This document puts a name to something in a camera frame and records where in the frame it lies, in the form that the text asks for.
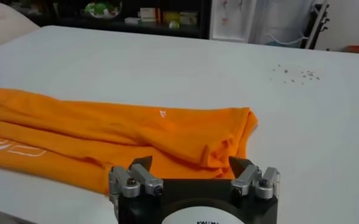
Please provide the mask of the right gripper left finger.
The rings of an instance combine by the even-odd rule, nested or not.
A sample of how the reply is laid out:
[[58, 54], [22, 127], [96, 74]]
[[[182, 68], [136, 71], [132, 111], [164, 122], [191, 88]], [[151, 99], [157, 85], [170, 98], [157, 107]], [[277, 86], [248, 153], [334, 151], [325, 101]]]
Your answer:
[[113, 166], [108, 173], [109, 197], [123, 195], [126, 198], [134, 198], [141, 194], [142, 187], [146, 194], [161, 196], [163, 180], [149, 172], [151, 166], [152, 156], [134, 159], [128, 169]]

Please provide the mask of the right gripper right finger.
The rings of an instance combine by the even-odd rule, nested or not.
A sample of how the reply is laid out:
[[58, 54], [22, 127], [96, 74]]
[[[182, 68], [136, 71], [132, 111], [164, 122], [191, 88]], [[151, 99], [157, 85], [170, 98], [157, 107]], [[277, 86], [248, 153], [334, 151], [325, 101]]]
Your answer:
[[250, 190], [262, 200], [279, 197], [280, 172], [274, 167], [268, 167], [264, 172], [249, 159], [229, 157], [230, 168], [235, 176], [231, 181], [234, 198], [247, 196]]

